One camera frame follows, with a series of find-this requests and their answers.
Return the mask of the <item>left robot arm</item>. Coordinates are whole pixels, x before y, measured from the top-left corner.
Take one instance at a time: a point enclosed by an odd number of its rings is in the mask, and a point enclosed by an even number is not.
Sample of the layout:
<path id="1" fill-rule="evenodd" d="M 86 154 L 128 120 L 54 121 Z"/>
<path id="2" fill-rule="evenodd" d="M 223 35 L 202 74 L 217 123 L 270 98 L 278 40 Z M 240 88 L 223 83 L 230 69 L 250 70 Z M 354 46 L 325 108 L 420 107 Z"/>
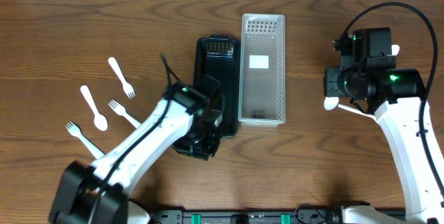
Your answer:
<path id="1" fill-rule="evenodd" d="M 149 223 L 131 193 L 169 147 L 202 160 L 214 156 L 225 109 L 220 86 L 208 75 L 194 86 L 168 85 L 152 114 L 116 148 L 88 167 L 72 162 L 63 171 L 49 222 Z"/>

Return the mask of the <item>white spoon bowl down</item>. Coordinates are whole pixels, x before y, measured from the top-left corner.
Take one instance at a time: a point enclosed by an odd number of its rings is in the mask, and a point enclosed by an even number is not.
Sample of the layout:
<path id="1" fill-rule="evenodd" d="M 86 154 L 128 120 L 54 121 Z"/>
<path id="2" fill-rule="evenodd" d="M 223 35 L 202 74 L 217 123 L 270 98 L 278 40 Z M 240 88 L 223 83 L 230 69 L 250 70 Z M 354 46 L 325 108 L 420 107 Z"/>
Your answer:
<path id="1" fill-rule="evenodd" d="M 339 97 L 325 97 L 323 106 L 326 110 L 333 110 L 338 106 L 338 104 Z"/>

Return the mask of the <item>black plastic basket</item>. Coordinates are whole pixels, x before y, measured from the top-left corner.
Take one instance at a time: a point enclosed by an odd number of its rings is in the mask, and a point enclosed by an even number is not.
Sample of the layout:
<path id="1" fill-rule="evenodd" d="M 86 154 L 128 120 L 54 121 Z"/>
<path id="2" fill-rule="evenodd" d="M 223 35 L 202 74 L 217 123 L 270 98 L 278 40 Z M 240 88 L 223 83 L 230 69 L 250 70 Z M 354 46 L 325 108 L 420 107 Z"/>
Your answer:
<path id="1" fill-rule="evenodd" d="M 235 136 L 238 129 L 240 50 L 241 42 L 227 35 L 202 37 L 196 43 L 193 84 L 205 74 L 221 83 L 225 109 L 219 130 L 227 137 Z"/>

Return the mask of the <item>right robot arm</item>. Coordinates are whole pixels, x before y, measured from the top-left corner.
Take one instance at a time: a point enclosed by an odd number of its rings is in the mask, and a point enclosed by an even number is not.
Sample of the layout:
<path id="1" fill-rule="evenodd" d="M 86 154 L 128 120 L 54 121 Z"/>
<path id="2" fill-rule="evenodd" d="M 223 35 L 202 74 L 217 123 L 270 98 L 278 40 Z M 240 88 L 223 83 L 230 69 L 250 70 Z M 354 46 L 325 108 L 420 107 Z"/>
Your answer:
<path id="1" fill-rule="evenodd" d="M 372 118 L 395 161 L 405 223 L 442 223 L 443 193 L 435 176 L 443 175 L 443 155 L 429 106 L 421 105 L 425 86 L 419 72 L 396 67 L 400 47 L 392 43 L 388 27 L 354 31 L 335 40 L 334 50 L 341 55 L 340 64 L 325 70 L 324 108 Z"/>

